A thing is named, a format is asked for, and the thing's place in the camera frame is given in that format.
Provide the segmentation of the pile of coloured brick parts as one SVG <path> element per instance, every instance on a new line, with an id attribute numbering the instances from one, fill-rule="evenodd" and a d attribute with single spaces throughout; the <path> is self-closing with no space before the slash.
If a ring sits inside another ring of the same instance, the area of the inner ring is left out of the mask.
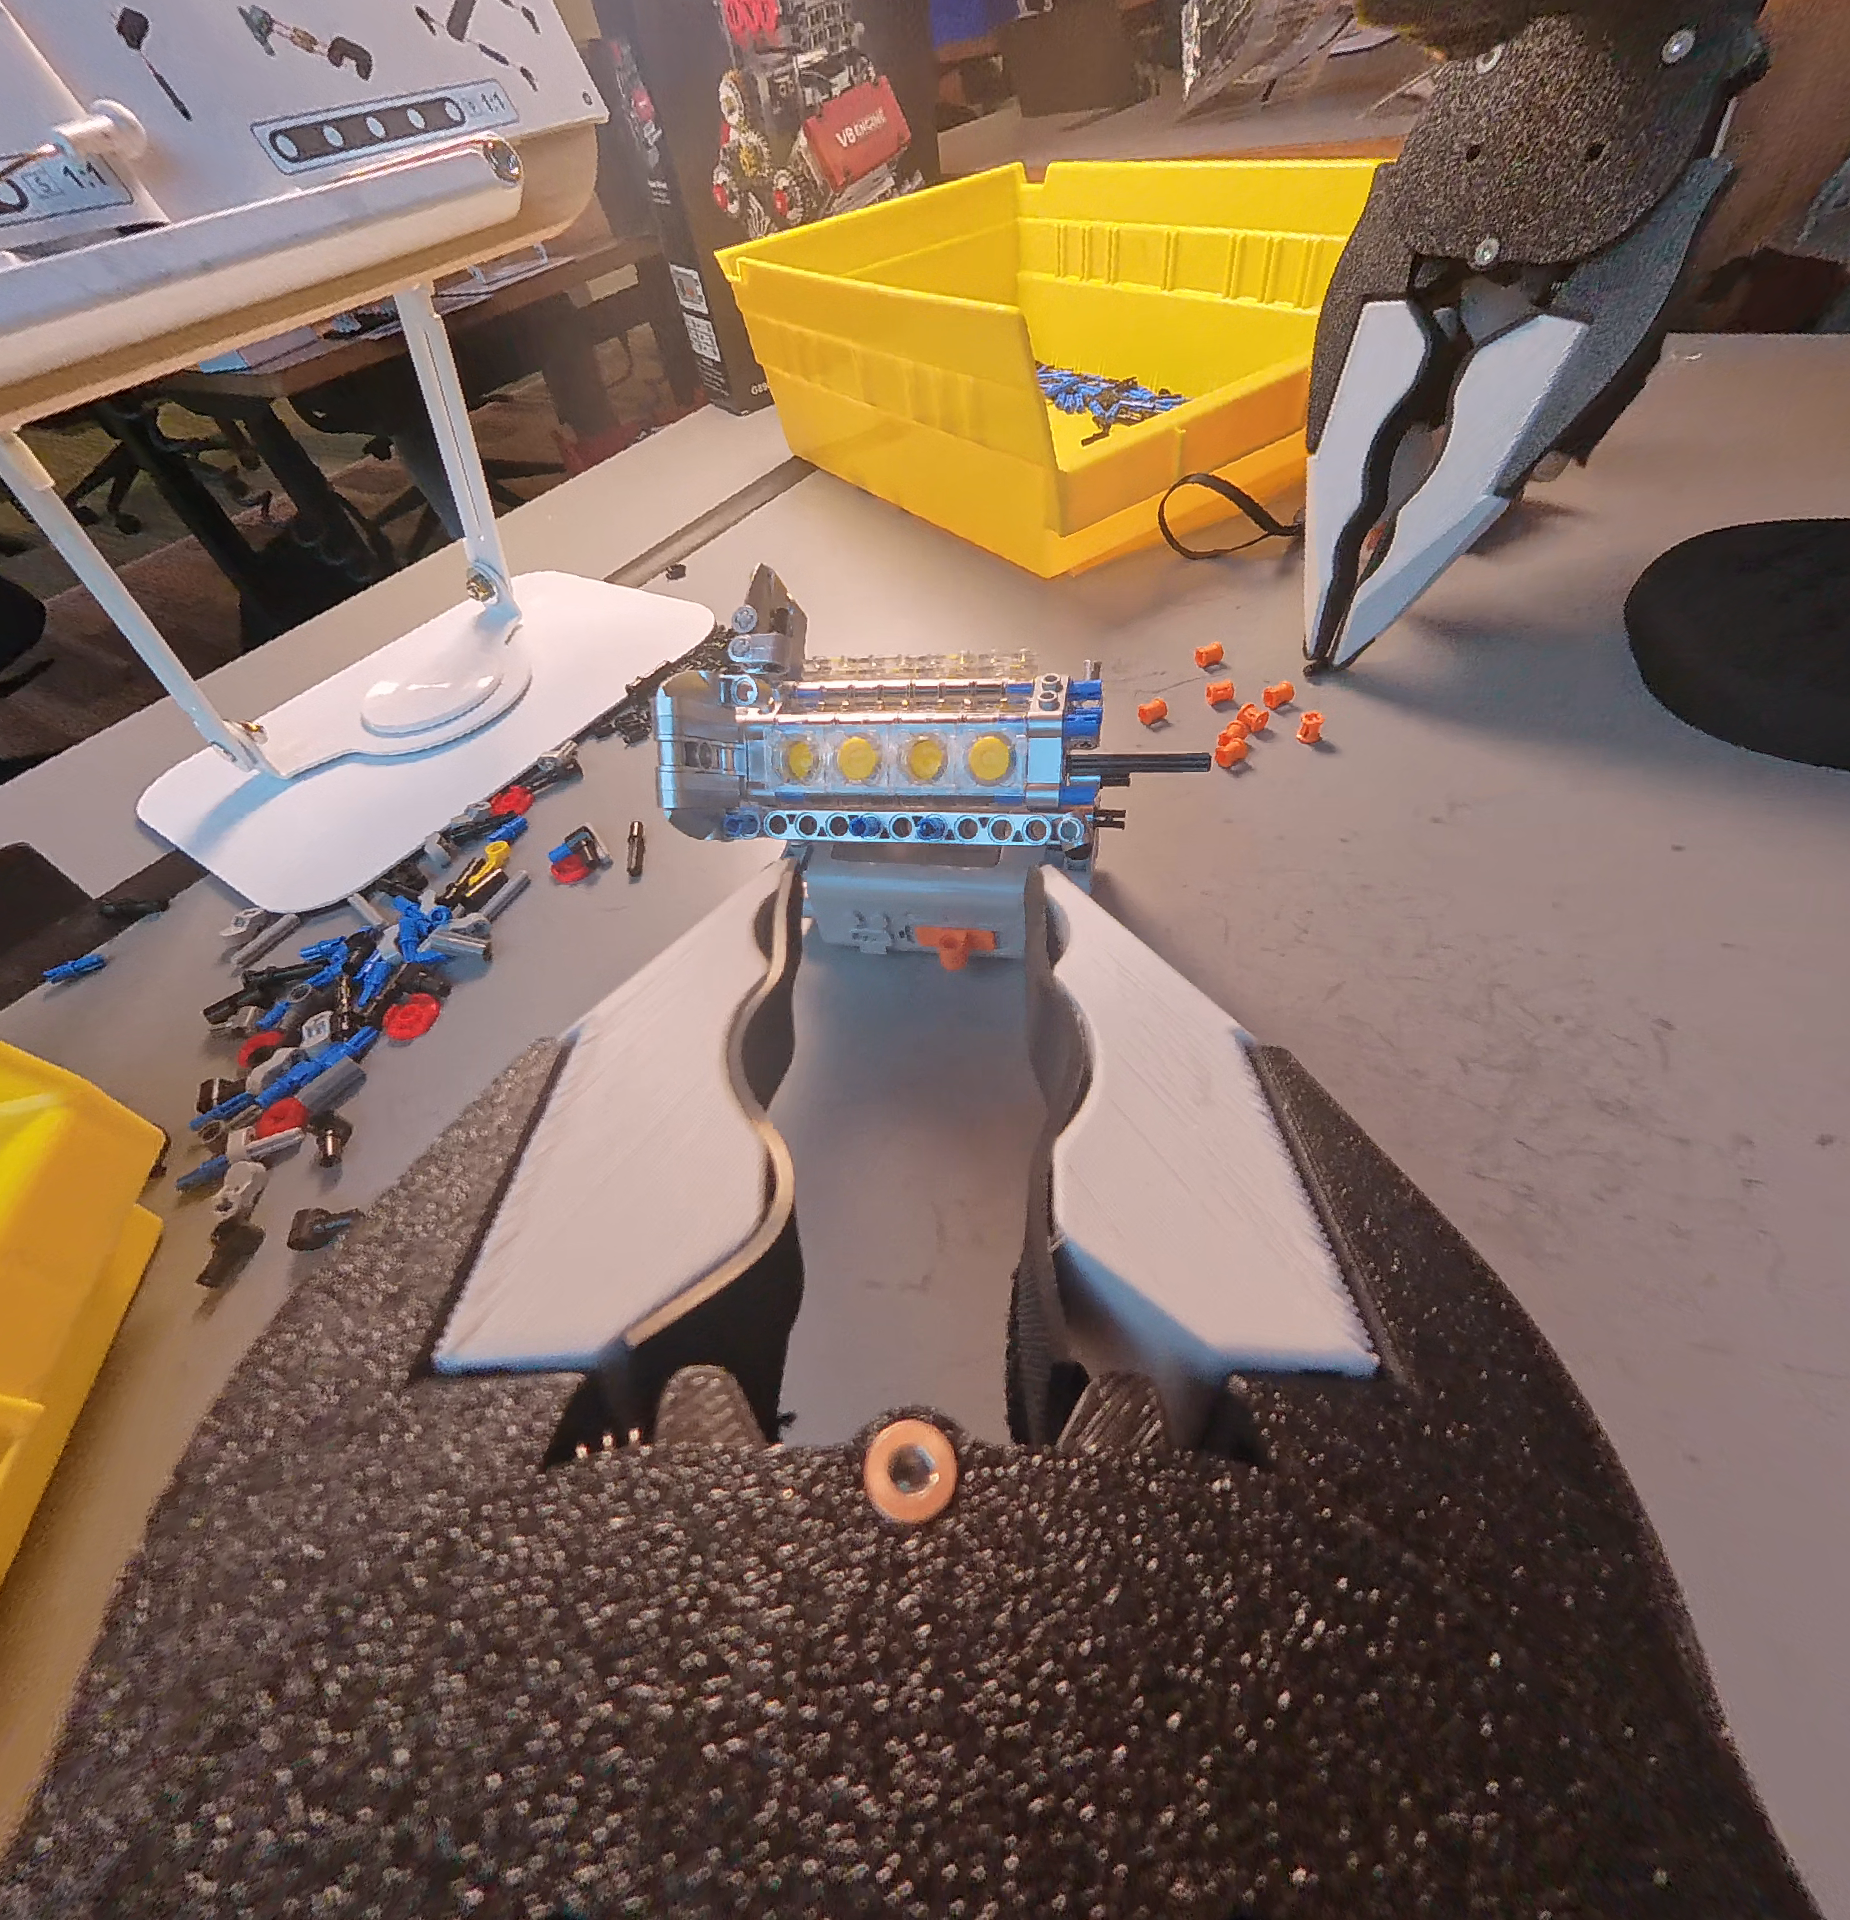
<path id="1" fill-rule="evenodd" d="M 230 1070 L 205 1078 L 173 1189 L 212 1200 L 203 1291 L 230 1285 L 265 1241 L 257 1208 L 273 1164 L 306 1147 L 322 1171 L 344 1162 L 367 1057 L 413 1044 L 441 1020 L 458 978 L 491 961 L 495 921 L 535 876 L 578 885 L 611 866 L 598 828 L 522 847 L 530 808 L 582 776 L 592 741 L 644 741 L 649 706 L 626 699 L 475 800 L 399 866 L 345 899 L 357 924 L 288 950 L 304 915 L 241 911 L 223 937 L 237 983 L 203 1011 Z"/>

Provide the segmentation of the grey desk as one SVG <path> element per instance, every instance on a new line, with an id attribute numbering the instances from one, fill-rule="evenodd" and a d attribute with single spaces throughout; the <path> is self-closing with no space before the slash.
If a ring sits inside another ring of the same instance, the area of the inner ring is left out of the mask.
<path id="1" fill-rule="evenodd" d="M 509 516 L 526 568 L 652 568 L 715 611 L 774 563 L 821 652 L 1033 644 L 1098 658 L 1107 746 L 1210 740 L 1192 663 L 1298 675 L 1296 555 L 1164 551 L 1037 582 L 825 474 L 764 497 L 770 413 L 695 413 Z M 1850 1916 L 1850 774 L 1742 753 L 1642 692 L 1620 608 L 1715 527 L 1850 516 L 1850 338 L 1674 338 L 1588 469 L 1539 486 L 1351 671 L 1319 746 L 1140 780 L 1098 899 L 1291 1047 L 1517 1293 L 1666 1544 L 1742 1756 L 1825 1914 Z M 108 1592 L 184 1441 L 292 1287 L 292 1208 L 367 1203 L 528 1044 L 636 974 L 760 863 L 663 828 L 649 746 L 560 797 L 612 844 L 539 872 L 437 1034 L 357 1100 L 334 1193 L 299 1153 L 267 1244 L 197 1287 L 170 1216 L 0 1594 L 0 1851 Z M 210 883 L 0 1036 L 178 1132 L 227 987 Z M 840 1437 L 923 1399 L 1005 1436 L 1000 1317 L 1042 1100 L 1007 968 L 813 950 L 774 1105 L 808 1260 L 789 1403 Z"/>

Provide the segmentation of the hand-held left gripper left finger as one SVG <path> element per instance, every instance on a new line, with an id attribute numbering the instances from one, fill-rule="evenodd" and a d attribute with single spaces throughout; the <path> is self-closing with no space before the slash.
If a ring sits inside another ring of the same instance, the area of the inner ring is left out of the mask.
<path id="1" fill-rule="evenodd" d="M 792 1057 L 801 890 L 770 866 L 563 1036 L 437 1337 L 439 1373 L 586 1373 L 652 1430 L 674 1373 L 733 1376 L 775 1436 L 801 1301 L 768 1100 Z"/>

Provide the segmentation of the background desk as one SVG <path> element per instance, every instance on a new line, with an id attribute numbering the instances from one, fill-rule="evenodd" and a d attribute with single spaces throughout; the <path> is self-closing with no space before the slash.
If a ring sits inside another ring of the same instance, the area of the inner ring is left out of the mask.
<path id="1" fill-rule="evenodd" d="M 437 296 L 466 402 L 525 380 L 573 413 L 604 398 L 598 323 L 644 323 L 644 241 L 560 244 L 499 281 L 495 266 Z M 388 303 L 340 317 L 253 370 L 184 370 L 99 401 L 96 423 L 230 582 L 248 653 L 439 551 L 447 484 L 408 344 Z"/>

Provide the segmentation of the black toy set box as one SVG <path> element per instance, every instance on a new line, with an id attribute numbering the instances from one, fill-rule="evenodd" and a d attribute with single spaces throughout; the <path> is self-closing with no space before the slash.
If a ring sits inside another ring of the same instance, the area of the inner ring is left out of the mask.
<path id="1" fill-rule="evenodd" d="M 598 4 L 629 139 L 706 398 L 768 404 L 723 248 L 934 185 L 924 1 Z"/>

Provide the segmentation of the building instruction booklet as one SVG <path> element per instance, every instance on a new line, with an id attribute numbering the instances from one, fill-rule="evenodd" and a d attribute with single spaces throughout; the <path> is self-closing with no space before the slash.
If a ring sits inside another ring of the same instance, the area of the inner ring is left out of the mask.
<path id="1" fill-rule="evenodd" d="M 551 1 L 0 4 L 0 250 L 604 118 Z"/>

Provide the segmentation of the toy brick engine model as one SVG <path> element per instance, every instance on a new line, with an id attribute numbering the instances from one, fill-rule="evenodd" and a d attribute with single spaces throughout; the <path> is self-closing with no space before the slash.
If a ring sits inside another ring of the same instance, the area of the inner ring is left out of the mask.
<path id="1" fill-rule="evenodd" d="M 930 954 L 948 971 L 1022 958 L 1040 866 L 1090 885 L 1102 795 L 1201 774 L 1206 753 L 1098 750 L 1098 671 L 1027 653 L 819 658 L 805 615 L 760 565 L 695 664 L 654 695 L 658 797 L 702 841 L 774 841 L 800 867 L 818 937 Z"/>

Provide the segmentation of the large yellow plastic bin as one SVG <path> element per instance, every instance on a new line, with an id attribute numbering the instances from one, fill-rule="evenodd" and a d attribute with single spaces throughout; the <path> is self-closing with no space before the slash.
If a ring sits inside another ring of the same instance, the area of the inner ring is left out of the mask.
<path id="1" fill-rule="evenodd" d="M 0 1585 L 163 1233 L 165 1135 L 0 1041 Z"/>

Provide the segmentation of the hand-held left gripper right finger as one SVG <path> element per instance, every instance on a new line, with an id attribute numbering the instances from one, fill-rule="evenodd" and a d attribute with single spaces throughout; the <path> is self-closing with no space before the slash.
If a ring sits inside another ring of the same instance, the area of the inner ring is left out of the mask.
<path id="1" fill-rule="evenodd" d="M 1236 1373 L 1370 1378 L 1348 1270 L 1249 1032 L 1059 872 L 1027 887 L 1049 1122 L 1008 1321 L 1008 1425 L 1052 1444 L 1081 1378 L 1151 1382 L 1196 1447 Z"/>

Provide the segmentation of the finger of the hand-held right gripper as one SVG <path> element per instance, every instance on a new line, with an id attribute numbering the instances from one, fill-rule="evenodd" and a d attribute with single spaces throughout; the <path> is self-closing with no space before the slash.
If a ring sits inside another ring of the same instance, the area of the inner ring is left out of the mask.
<path id="1" fill-rule="evenodd" d="M 1458 371 L 1440 458 L 1399 511 L 1397 544 L 1409 544 L 1421 555 L 1435 549 L 1454 563 L 1496 523 L 1517 474 L 1547 448 L 1547 441 L 1533 441 L 1533 431 L 1591 333 L 1588 321 L 1537 313 L 1468 354 Z M 1352 597 L 1346 636 L 1372 642 L 1392 621 L 1375 631 L 1370 610 L 1388 611 L 1394 605 L 1388 575 L 1370 563 Z"/>
<path id="2" fill-rule="evenodd" d="M 1397 516 L 1440 458 L 1449 390 L 1467 346 L 1455 302 L 1378 300 L 1360 309 L 1307 467 L 1307 663 L 1333 667 L 1370 641 L 1348 638 L 1367 565 L 1397 605 L 1370 610 L 1381 631 L 1451 556 L 1392 540 Z"/>

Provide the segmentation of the scatter of blue black pins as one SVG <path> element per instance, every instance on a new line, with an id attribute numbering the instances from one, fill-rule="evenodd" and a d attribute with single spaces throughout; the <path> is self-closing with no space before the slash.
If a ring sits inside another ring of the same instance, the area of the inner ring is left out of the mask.
<path id="1" fill-rule="evenodd" d="M 1066 445 L 1080 447 L 1098 445 L 1125 427 L 1149 425 L 1187 402 L 1182 393 L 1133 377 L 1104 377 L 1051 364 L 1037 364 L 1036 378 L 1047 404 L 1066 423 L 1054 431 L 1066 437 Z"/>

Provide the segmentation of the white book stand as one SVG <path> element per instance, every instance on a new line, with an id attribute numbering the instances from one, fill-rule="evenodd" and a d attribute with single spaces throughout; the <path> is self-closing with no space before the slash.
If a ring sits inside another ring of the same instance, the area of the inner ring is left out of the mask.
<path id="1" fill-rule="evenodd" d="M 206 746 L 141 797 L 141 823 L 269 910 L 361 890 L 449 814 L 592 720 L 710 611 L 563 572 L 514 575 L 439 274 L 567 230 L 592 197 L 596 125 L 466 136 L 177 222 L 0 250 L 0 480 Z M 463 521 L 444 611 L 253 723 L 227 720 L 122 585 L 19 437 L 27 421 L 216 349 L 390 294 Z"/>

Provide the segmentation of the black wrist pad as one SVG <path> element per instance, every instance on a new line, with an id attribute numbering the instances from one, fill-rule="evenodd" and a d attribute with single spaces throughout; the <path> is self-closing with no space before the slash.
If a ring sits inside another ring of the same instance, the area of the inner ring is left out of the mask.
<path id="1" fill-rule="evenodd" d="M 1850 772 L 1850 516 L 1689 538 L 1640 575 L 1623 621 L 1642 683 L 1683 723 Z"/>

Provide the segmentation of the cluster of orange bushes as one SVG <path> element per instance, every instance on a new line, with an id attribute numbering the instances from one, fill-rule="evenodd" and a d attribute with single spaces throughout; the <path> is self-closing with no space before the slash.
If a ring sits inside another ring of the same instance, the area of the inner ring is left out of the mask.
<path id="1" fill-rule="evenodd" d="M 1276 741 L 1312 756 L 1340 746 L 1329 716 L 1307 704 L 1292 677 L 1257 685 L 1245 650 L 1227 641 L 1173 642 L 1158 656 L 1109 667 L 1106 704 L 1109 741 L 1125 769 L 1117 772 L 1114 756 L 1104 753 L 1104 774 L 1119 785 L 1153 774 L 1238 774 Z"/>

